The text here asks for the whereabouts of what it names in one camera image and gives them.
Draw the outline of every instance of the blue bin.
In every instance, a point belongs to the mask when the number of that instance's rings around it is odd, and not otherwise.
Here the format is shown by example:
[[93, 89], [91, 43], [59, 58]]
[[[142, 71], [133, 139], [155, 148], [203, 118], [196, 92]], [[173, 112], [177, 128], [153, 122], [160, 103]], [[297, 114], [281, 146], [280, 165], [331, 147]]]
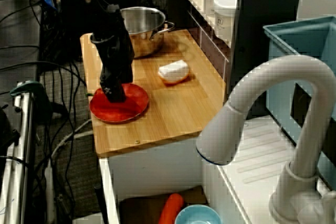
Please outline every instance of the blue bin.
[[[270, 38], [269, 60], [285, 55], [308, 55], [326, 63], [336, 74], [336, 17], [328, 16], [302, 21], [264, 26]], [[267, 91], [266, 107], [297, 142], [301, 127], [291, 117], [292, 99], [296, 83], [310, 96], [311, 85], [305, 81], [286, 81]], [[336, 119], [336, 107], [332, 113]], [[336, 189], [336, 167], [322, 153], [318, 168], [327, 182]]]
[[270, 38], [269, 59], [284, 55], [313, 56], [336, 73], [336, 17], [264, 26]]

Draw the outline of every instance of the wooden cutting board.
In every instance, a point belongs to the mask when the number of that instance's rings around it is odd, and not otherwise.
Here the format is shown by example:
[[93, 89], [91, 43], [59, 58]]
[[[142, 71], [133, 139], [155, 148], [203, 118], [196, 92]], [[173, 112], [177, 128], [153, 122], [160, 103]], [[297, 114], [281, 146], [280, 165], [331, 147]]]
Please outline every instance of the wooden cutting board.
[[[102, 65], [89, 36], [81, 37], [81, 47], [88, 92], [94, 93], [100, 87]], [[159, 67], [178, 60], [189, 65], [190, 76], [179, 84], [166, 86], [158, 76]], [[187, 30], [166, 33], [160, 52], [134, 59], [132, 68], [133, 83], [149, 95], [148, 108], [135, 121], [124, 124], [106, 124], [91, 114], [99, 157], [197, 136], [223, 106], [225, 82]]]

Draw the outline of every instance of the white faucet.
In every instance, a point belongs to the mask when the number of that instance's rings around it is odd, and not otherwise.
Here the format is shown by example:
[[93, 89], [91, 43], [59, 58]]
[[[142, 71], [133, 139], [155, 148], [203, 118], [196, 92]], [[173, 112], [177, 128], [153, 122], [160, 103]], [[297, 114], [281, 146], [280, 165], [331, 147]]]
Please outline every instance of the white faucet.
[[317, 163], [336, 103], [336, 77], [322, 61], [291, 55], [253, 69], [238, 82], [223, 108], [203, 129], [196, 147], [207, 161], [229, 164], [254, 101], [273, 85], [289, 80], [310, 82], [313, 96], [295, 154], [280, 175], [269, 210], [281, 224], [335, 224], [336, 192], [321, 196], [316, 190]]

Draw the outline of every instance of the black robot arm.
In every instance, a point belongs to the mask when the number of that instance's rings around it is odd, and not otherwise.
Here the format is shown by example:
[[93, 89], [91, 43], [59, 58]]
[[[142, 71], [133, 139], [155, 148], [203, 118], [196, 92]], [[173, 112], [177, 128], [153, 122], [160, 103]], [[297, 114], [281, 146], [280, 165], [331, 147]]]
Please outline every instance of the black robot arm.
[[62, 21], [77, 34], [92, 33], [103, 63], [100, 84], [110, 102], [123, 102], [122, 83], [133, 81], [134, 51], [118, 5], [104, 0], [61, 0]]

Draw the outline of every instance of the orange carrot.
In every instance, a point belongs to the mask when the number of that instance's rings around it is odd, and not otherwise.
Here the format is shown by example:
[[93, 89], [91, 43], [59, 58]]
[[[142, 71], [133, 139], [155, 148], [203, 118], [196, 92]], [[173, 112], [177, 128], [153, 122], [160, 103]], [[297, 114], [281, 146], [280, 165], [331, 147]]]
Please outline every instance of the orange carrot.
[[184, 200], [181, 195], [172, 194], [169, 196], [161, 212], [159, 224], [174, 224], [183, 204]]

